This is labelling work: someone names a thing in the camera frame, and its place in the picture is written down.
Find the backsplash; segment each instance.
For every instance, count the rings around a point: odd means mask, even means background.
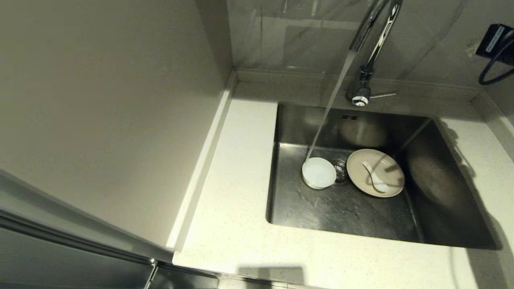
[[[338,74],[371,2],[228,0],[234,66]],[[488,60],[475,56],[475,49],[490,24],[514,26],[513,12],[512,0],[405,0],[375,77],[480,87],[478,75]],[[385,14],[348,76],[369,56]]]

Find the sink drain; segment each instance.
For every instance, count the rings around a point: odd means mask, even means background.
[[[346,181],[346,162],[340,159],[331,159],[330,163],[334,166],[334,169],[336,169],[336,182],[334,185]]]

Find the sink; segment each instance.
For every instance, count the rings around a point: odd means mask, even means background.
[[[448,145],[456,140],[442,134],[444,128],[430,118],[332,109],[311,157],[332,162],[338,178],[323,190],[308,187],[302,181],[301,167],[323,113],[320,107],[279,105],[268,222],[409,242],[497,249],[487,226],[487,214],[466,181],[469,177],[464,177],[472,168],[460,164],[456,148]],[[399,195],[370,196],[347,177],[348,156],[363,148],[383,151],[398,162],[406,178]]]

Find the beige plate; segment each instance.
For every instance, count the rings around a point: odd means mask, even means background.
[[[378,177],[389,186],[389,191],[382,193],[373,187],[363,161],[370,164]],[[395,196],[403,190],[405,184],[405,176],[396,161],[377,150],[363,149],[353,152],[346,162],[346,171],[357,188],[377,197]]]

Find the countertop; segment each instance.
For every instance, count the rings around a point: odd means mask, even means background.
[[[284,83],[237,85],[186,243],[175,252],[175,265],[322,288],[514,287],[514,164],[471,105],[473,92],[448,97],[420,88],[411,90],[409,97],[373,100],[365,109],[426,115],[447,125],[472,169],[473,184],[502,243],[500,250],[268,223],[278,102],[319,106],[327,93],[313,98],[316,91],[319,87],[291,89]],[[334,107],[356,109],[342,97]]]

